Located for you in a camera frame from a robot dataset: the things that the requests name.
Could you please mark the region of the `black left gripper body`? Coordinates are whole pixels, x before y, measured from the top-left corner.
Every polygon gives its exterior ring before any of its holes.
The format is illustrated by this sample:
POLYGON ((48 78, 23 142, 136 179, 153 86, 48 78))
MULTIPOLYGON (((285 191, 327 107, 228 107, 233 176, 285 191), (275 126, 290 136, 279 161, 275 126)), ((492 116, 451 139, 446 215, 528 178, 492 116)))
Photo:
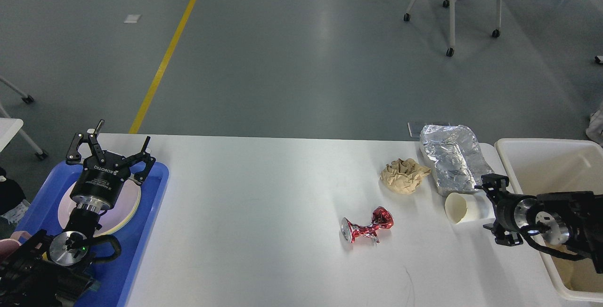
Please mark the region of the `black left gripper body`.
POLYGON ((101 202, 101 210, 110 210, 114 208, 130 175, 130 168, 127 166, 114 170, 108 166, 85 165, 70 198, 77 203, 93 198, 101 202))

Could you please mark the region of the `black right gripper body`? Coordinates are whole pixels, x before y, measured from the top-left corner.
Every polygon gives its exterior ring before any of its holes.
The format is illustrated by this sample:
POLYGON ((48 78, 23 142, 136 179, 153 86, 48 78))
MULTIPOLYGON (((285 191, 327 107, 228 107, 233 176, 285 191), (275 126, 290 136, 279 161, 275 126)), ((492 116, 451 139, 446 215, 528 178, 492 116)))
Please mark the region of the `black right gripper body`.
POLYGON ((537 198, 533 195, 510 193, 495 207, 495 223, 500 223, 509 231, 520 232, 529 227, 527 233, 537 235, 536 229, 537 198))

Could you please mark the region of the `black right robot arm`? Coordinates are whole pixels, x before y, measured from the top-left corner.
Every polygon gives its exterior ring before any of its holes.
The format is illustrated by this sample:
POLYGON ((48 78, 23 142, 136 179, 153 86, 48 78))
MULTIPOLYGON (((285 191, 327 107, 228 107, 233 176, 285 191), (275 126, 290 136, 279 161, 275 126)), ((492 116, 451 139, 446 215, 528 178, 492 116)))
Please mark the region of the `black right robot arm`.
POLYGON ((486 174, 476 189, 483 190, 493 206, 495 221, 484 224, 498 245, 530 247, 569 261, 590 259, 602 273, 602 196, 592 191, 515 194, 510 179, 486 174))

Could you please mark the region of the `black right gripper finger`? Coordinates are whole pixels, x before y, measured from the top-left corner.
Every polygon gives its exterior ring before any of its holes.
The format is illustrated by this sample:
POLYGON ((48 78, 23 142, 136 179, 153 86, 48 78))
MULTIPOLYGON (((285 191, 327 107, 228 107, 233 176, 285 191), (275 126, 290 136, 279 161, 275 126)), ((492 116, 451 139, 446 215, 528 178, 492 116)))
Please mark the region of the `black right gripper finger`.
POLYGON ((523 244, 521 235, 516 231, 509 231, 498 222, 484 224, 483 228, 489 230, 495 237, 495 243, 502 246, 514 247, 523 244))
POLYGON ((491 173, 481 176, 481 184, 476 185, 476 189, 483 190, 492 204, 498 204, 500 200, 510 195, 507 190, 509 184, 508 176, 491 173))

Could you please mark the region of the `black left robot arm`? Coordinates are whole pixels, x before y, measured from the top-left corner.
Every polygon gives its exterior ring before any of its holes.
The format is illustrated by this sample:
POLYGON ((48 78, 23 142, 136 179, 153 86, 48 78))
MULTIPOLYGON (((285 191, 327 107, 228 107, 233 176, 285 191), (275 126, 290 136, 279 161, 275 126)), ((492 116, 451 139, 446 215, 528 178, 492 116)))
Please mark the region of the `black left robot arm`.
POLYGON ((100 217, 113 209, 123 186, 140 186, 155 165, 148 151, 150 137, 140 152, 125 156, 104 150, 98 142, 104 124, 94 131, 76 133, 65 157, 67 165, 82 172, 70 198, 75 208, 62 232, 41 229, 1 262, 3 307, 72 307, 97 284, 90 267, 118 259, 122 246, 116 236, 95 235, 100 217))

